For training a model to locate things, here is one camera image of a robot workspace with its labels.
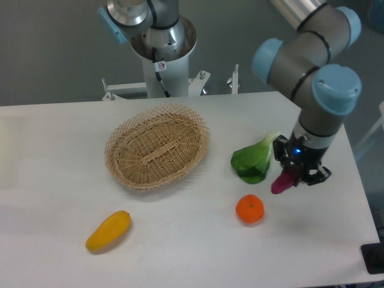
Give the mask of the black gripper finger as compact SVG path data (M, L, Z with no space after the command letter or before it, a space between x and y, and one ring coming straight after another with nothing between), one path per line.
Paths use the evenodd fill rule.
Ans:
M324 166L320 166L318 169L315 170L315 173L313 174L310 173L310 170L307 167L300 166L299 176L295 181L295 186L297 187L300 183L304 183L308 186L323 183L331 175L332 175L332 172Z
M291 159L287 151L288 142L289 141L287 138L285 138L283 135L279 135L272 143L274 149L274 158L280 163L280 166L283 169L282 173L288 172L291 166Z

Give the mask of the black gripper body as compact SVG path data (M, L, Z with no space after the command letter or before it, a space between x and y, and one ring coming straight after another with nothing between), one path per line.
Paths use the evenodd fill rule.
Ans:
M315 173L315 170L322 166L322 157L327 151L325 148L311 148L306 144L304 136L296 137L294 134L290 136L288 142L288 154L291 162L298 168L305 166L310 170L310 173Z

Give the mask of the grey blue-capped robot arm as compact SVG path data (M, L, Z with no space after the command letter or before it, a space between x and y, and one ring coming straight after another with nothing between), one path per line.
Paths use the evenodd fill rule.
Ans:
M272 136L240 149L231 164L243 181L255 184L274 157L293 185L314 185L330 176L322 157L361 92L359 76L332 63L359 37L361 23L353 10L326 1L274 1L274 6L298 35L290 43L266 40L254 54L252 69L301 112L289 138ZM108 1L98 15L111 35L130 43L141 58L148 97L201 93L203 76L188 76L196 33L180 15L178 1Z

